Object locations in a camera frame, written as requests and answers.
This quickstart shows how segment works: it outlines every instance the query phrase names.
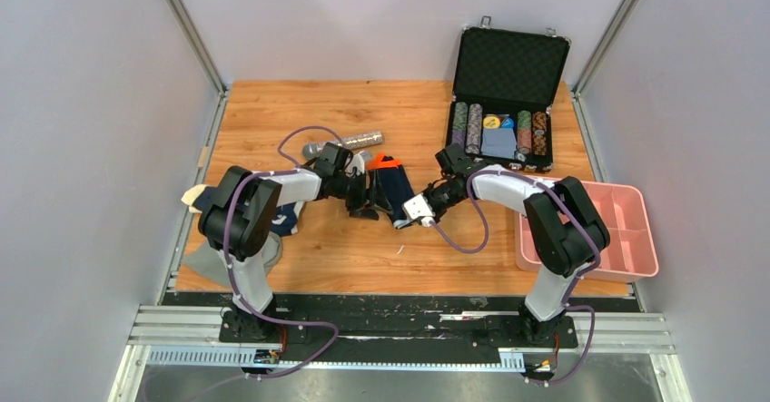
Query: wooden tabletop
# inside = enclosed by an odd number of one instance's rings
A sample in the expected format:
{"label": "wooden tabletop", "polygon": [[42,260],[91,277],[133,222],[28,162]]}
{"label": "wooden tabletop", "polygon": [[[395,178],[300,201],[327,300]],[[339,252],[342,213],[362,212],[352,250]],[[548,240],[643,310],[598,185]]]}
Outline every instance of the wooden tabletop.
{"label": "wooden tabletop", "polygon": [[[412,188],[422,191],[439,178],[434,155],[444,147],[451,83],[238,82],[232,88],[205,182],[219,183],[231,165],[251,170],[282,170],[292,165],[276,152],[292,130],[318,124],[342,136],[381,130],[385,143],[371,147],[401,161]],[[592,180],[590,164],[568,89],[562,84],[551,112],[554,170],[550,177],[572,175]],[[321,131],[297,134],[286,151],[301,160],[306,142],[331,137]],[[489,219],[489,244],[466,255],[452,249],[429,228],[394,230],[389,220],[348,217],[336,199],[306,204],[299,233],[283,239],[283,256],[268,277],[276,291],[394,294],[525,295],[535,272],[515,263],[514,212],[482,202]],[[441,226],[458,244],[476,247],[482,239],[478,214],[469,201],[451,209]],[[185,254],[203,237],[193,228]],[[184,264],[178,290],[222,290]],[[626,296],[623,283],[583,280],[576,294]]]}

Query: pink plastic bin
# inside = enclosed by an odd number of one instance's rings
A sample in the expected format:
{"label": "pink plastic bin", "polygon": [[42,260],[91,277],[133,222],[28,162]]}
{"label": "pink plastic bin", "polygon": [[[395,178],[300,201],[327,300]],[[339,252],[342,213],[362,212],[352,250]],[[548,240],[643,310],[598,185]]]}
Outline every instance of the pink plastic bin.
{"label": "pink plastic bin", "polygon": [[[609,246],[601,253],[601,265],[586,278],[633,282],[657,274],[657,256],[650,234],[642,193],[634,187],[583,181],[588,196],[609,230]],[[516,265],[523,270],[540,269],[540,258],[529,222],[517,215]]]}

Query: white wall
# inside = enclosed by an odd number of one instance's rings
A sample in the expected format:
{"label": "white wall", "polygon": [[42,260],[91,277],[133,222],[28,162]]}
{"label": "white wall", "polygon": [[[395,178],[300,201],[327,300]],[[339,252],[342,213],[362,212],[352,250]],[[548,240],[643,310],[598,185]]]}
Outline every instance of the white wall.
{"label": "white wall", "polygon": [[574,83],[620,0],[184,0],[217,68],[239,79],[452,79],[459,31],[493,26],[573,47]]}
{"label": "white wall", "polygon": [[611,181],[639,187],[697,401],[767,400],[770,0],[641,0],[585,98]]}
{"label": "white wall", "polygon": [[107,398],[215,95],[164,0],[0,0],[0,399]]}

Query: orange fabric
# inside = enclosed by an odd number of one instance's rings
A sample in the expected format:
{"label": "orange fabric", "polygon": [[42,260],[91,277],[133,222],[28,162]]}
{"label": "orange fabric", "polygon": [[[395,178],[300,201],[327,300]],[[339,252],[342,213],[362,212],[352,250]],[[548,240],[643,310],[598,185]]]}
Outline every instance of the orange fabric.
{"label": "orange fabric", "polygon": [[368,163],[366,163],[366,170],[372,171],[375,169],[385,169],[385,168],[398,168],[401,166],[401,160],[394,159],[394,160],[383,160],[385,158],[385,154],[382,152],[377,154],[377,157],[375,157],[373,160],[370,160]]}

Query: poker chip case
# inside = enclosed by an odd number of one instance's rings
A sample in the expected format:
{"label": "poker chip case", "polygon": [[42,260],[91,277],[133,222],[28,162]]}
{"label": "poker chip case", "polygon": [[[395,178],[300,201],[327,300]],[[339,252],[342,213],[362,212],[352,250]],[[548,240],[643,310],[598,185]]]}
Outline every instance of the poker chip case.
{"label": "poker chip case", "polygon": [[[544,112],[547,117],[545,130],[535,131],[538,134],[535,136],[535,150],[516,150],[513,158],[486,155],[476,148],[478,137],[474,141],[476,144],[471,144],[470,150],[465,145],[463,147],[471,157],[495,162],[510,169],[549,172],[553,169],[550,110],[556,98],[570,41],[555,33],[531,34],[493,29],[489,28],[489,21],[490,18],[485,16],[482,26],[463,29],[452,87],[452,104],[449,107],[446,144],[452,143],[453,127],[455,140],[458,140],[466,137],[467,133],[471,134],[469,138],[476,136],[477,124],[480,124],[468,122],[466,118],[466,134],[460,134],[458,123],[463,124],[463,116],[455,119],[456,108],[465,112],[472,104],[480,104],[483,109],[482,120],[489,115],[508,115],[514,121],[512,131],[515,135],[519,134],[518,114],[521,111],[529,111],[531,115]],[[521,130],[521,134],[527,136],[526,129]]]}

